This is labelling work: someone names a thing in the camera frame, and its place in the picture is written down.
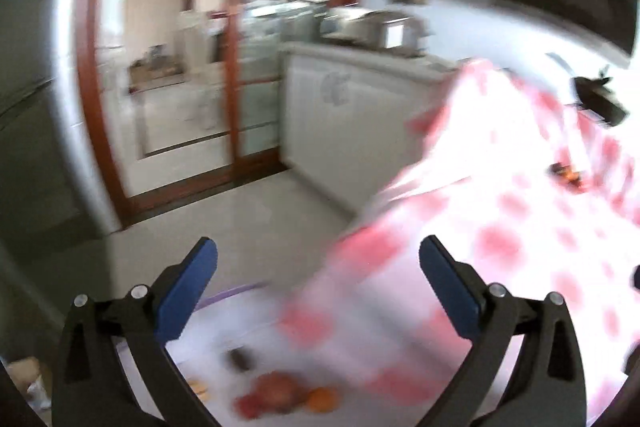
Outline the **white kitchen cabinet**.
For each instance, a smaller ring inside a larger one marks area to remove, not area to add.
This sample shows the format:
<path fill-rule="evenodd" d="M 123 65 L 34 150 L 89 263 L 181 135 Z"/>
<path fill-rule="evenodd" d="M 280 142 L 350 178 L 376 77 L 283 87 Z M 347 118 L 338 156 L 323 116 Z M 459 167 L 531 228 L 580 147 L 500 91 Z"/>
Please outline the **white kitchen cabinet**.
<path fill-rule="evenodd" d="M 415 162 L 407 129 L 437 104 L 456 65 L 320 43 L 288 42 L 281 157 L 319 192 L 357 212 Z"/>

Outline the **small yellow striped melon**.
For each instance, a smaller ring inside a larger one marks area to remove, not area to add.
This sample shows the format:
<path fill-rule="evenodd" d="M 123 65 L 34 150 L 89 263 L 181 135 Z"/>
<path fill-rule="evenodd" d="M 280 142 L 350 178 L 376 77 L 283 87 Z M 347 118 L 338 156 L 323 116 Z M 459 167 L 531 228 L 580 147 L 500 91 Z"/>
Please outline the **small yellow striped melon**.
<path fill-rule="evenodd" d="M 198 378 L 191 378 L 188 380 L 188 384 L 194 395 L 198 397 L 203 403 L 209 400 L 208 386 Z"/>

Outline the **dark brown mangosteen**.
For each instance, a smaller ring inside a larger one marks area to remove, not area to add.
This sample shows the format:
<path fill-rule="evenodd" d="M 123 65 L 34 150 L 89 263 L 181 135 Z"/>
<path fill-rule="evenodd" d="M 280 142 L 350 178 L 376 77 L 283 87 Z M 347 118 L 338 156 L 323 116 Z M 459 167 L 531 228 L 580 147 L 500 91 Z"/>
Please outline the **dark brown mangosteen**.
<path fill-rule="evenodd" d="M 238 373 L 246 373 L 254 369 L 254 360 L 250 350 L 237 347 L 227 351 L 227 358 L 232 369 Z"/>

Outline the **large dark red apple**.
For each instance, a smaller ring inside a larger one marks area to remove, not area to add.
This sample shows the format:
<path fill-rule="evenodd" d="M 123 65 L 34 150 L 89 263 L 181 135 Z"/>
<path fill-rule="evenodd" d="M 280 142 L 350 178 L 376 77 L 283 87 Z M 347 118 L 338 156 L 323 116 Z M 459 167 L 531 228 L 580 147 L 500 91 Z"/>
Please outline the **large dark red apple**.
<path fill-rule="evenodd" d="M 308 390 L 297 375 L 274 371 L 254 380 L 252 394 L 265 412 L 286 414 L 306 400 Z"/>

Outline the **black frying pan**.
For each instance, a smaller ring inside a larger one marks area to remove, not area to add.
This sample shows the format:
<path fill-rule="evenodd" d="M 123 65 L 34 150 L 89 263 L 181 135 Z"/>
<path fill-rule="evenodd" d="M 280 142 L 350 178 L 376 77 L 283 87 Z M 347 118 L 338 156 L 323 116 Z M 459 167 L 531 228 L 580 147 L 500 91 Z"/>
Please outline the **black frying pan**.
<path fill-rule="evenodd" d="M 613 91 L 608 88 L 612 77 L 608 75 L 608 65 L 604 66 L 597 77 L 578 76 L 564 58 L 555 53 L 548 57 L 560 65 L 570 75 L 573 90 L 577 96 L 576 106 L 596 115 L 608 127 L 619 126 L 628 116 L 628 110 L 620 104 Z"/>

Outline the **steel cooking pot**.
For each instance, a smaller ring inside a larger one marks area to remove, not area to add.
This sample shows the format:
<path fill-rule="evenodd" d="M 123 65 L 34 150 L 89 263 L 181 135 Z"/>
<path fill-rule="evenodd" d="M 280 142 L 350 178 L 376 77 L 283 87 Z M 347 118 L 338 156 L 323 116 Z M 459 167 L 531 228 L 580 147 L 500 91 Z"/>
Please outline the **steel cooking pot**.
<path fill-rule="evenodd" d="M 426 37 L 422 20 L 401 11 L 341 6 L 320 23 L 324 41 L 405 58 L 422 56 Z"/>

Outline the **small orange fruit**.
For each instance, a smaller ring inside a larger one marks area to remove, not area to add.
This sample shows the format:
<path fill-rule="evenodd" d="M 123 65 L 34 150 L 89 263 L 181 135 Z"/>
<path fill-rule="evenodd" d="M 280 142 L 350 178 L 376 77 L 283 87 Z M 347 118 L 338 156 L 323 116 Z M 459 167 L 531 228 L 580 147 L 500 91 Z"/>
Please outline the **small orange fruit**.
<path fill-rule="evenodd" d="M 549 167 L 549 173 L 560 185 L 573 192 L 585 192 L 587 185 L 582 173 L 575 170 L 572 165 L 556 162 Z"/>

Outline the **red white checkered tablecloth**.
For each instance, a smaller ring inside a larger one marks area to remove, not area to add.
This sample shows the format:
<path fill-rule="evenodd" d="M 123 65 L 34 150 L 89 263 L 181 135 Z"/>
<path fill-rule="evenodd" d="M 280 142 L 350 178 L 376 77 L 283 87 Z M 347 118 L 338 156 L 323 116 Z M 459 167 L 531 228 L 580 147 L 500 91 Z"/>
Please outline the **red white checkered tablecloth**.
<path fill-rule="evenodd" d="M 445 100 L 410 121 L 421 159 L 401 170 L 285 306 L 292 345 L 359 390 L 435 402 L 469 351 L 419 265 L 435 235 L 514 296 L 561 294 L 595 421 L 639 341 L 639 157 L 612 130 L 486 60 L 463 64 Z M 556 162 L 585 192 L 555 181 Z"/>

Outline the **wooden glass sliding door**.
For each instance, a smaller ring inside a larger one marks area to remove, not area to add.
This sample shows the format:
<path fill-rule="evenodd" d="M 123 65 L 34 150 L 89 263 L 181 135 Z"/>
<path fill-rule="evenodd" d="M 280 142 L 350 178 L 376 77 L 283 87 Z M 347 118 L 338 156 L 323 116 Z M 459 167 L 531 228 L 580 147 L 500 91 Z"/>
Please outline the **wooden glass sliding door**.
<path fill-rule="evenodd" d="M 357 0 L 77 0 L 81 107 L 119 229 L 280 168 L 282 43 Z"/>

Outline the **red tomato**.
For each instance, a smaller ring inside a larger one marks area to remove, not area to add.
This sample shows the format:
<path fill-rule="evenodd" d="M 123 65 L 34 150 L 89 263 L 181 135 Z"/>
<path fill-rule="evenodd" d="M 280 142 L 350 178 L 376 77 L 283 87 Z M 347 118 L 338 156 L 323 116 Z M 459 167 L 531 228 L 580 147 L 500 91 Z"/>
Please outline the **red tomato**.
<path fill-rule="evenodd" d="M 264 406 L 256 395 L 241 395 L 233 401 L 233 410 L 243 421 L 252 421 L 262 416 Z"/>

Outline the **small orange mandarin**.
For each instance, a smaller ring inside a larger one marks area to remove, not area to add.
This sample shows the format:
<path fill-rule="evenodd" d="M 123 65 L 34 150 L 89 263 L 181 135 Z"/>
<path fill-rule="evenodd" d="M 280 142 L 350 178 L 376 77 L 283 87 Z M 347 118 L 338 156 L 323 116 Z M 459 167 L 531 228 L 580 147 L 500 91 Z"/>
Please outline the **small orange mandarin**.
<path fill-rule="evenodd" d="M 341 405 L 341 395 L 334 387 L 317 387 L 308 391 L 306 409 L 314 414 L 331 413 Z"/>

